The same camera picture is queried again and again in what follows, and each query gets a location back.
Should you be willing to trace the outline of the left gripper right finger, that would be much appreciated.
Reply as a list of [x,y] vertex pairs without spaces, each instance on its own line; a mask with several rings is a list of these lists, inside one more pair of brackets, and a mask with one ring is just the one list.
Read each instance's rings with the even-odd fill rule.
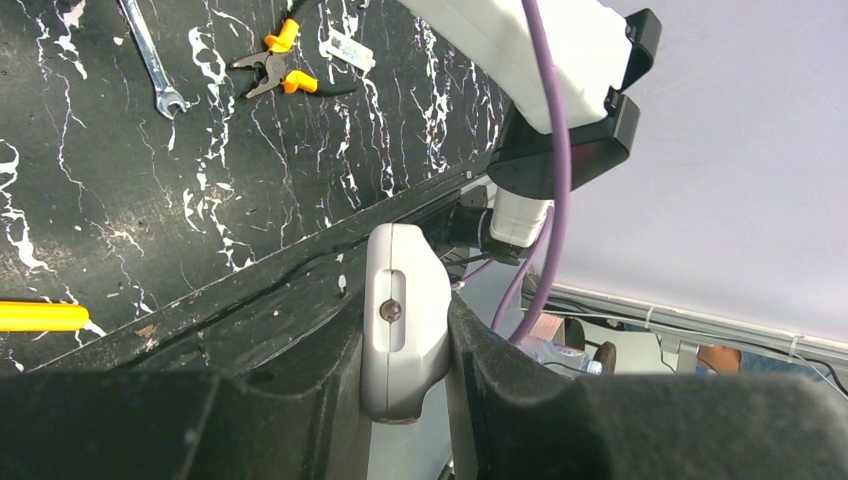
[[448,313],[460,479],[843,479],[847,405],[791,375],[567,378]]

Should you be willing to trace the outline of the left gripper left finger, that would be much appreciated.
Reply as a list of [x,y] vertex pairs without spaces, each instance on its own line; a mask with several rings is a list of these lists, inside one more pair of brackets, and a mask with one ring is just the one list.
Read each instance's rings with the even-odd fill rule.
[[1,382],[5,479],[363,479],[361,295],[241,377],[89,371]]

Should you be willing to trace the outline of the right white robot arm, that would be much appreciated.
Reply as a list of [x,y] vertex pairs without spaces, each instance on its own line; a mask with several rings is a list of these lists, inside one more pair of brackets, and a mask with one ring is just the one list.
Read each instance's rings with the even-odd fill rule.
[[653,68],[663,33],[644,8],[622,15],[598,1],[410,1],[479,66],[511,107],[486,173],[489,207],[456,206],[446,237],[516,264],[551,227],[566,196],[626,161],[641,117],[627,90]]

